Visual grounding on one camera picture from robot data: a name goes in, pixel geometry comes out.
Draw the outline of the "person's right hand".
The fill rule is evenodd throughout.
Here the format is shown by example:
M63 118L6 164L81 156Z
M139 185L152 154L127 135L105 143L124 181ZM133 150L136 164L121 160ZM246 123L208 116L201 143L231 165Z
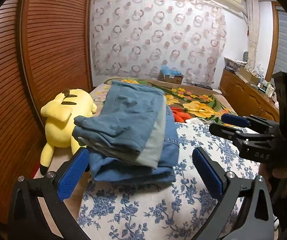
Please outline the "person's right hand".
M276 179L286 179L287 180L287 167L279 167L273 170L269 169L266 164L260 164L258 175L263 176L266 181L268 191L271 192L272 186L269 182L269 179L274 177ZM286 185L283 188L281 197L285 198L287 196L287 181Z

